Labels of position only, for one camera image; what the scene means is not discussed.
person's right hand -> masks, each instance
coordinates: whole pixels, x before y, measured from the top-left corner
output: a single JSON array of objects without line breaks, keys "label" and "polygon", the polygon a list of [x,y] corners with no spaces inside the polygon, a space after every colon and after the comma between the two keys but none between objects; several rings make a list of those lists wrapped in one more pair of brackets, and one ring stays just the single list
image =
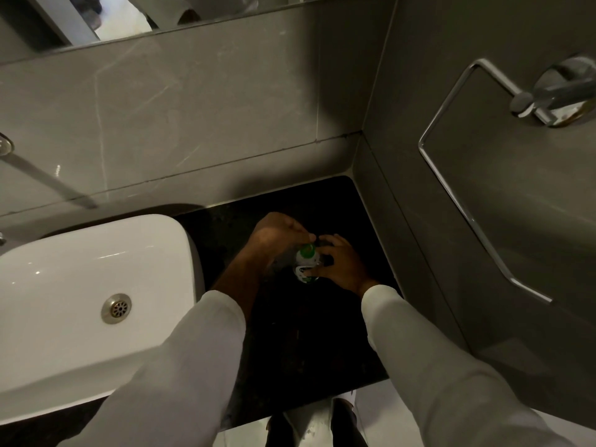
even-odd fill
[{"label": "person's right hand", "polygon": [[305,270],[305,276],[317,276],[331,279],[334,283],[346,290],[350,290],[362,298],[366,291],[378,282],[371,279],[360,257],[352,245],[338,234],[321,235],[321,240],[330,242],[333,246],[317,248],[319,254],[333,257],[333,265],[317,266]]}]

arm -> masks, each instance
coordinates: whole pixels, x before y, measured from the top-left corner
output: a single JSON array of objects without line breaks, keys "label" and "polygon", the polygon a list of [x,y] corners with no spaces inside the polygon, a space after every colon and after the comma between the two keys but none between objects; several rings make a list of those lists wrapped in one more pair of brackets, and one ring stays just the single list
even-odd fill
[{"label": "arm", "polygon": [[334,246],[330,267],[311,270],[362,299],[369,342],[391,382],[412,411],[428,447],[570,447],[516,398],[488,364],[449,341],[403,300],[378,285],[342,237],[324,235]]},{"label": "arm", "polygon": [[238,373],[245,320],[265,267],[314,236],[270,213],[211,291],[183,317],[153,359],[118,388],[62,447],[211,447]]}]

sink drain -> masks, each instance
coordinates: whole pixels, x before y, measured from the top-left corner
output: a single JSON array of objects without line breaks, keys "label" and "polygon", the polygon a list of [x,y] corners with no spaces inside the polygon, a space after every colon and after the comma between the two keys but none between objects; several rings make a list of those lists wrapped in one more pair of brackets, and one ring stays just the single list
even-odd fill
[{"label": "sink drain", "polygon": [[130,314],[132,301],[124,293],[110,296],[101,308],[101,319],[110,325],[120,323]]}]

white sleeve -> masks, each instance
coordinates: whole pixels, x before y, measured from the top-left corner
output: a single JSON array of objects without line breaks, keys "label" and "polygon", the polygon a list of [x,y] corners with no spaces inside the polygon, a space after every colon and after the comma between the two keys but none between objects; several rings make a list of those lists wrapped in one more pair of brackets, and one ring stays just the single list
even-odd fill
[{"label": "white sleeve", "polygon": [[494,368],[449,341],[386,285],[362,299],[369,342],[427,447],[570,447]]},{"label": "white sleeve", "polygon": [[61,447],[211,447],[238,374],[246,323],[236,301],[208,291]]}]

black granite countertop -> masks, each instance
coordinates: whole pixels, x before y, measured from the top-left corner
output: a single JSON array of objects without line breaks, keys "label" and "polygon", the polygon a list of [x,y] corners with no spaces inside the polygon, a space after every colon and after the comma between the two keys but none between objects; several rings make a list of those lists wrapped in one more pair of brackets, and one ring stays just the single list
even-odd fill
[{"label": "black granite countertop", "polygon": [[[176,209],[180,206],[143,213],[173,215],[184,226],[197,246],[206,288],[270,211],[296,218],[317,235],[339,233],[374,278],[397,288],[354,183],[346,176],[210,209],[172,213]],[[289,266],[272,273],[260,288],[247,324],[238,380],[222,428],[385,379],[385,370],[368,345],[359,302],[327,279],[302,284]],[[0,446],[53,447],[84,428],[101,403],[96,400],[0,426]]]}]

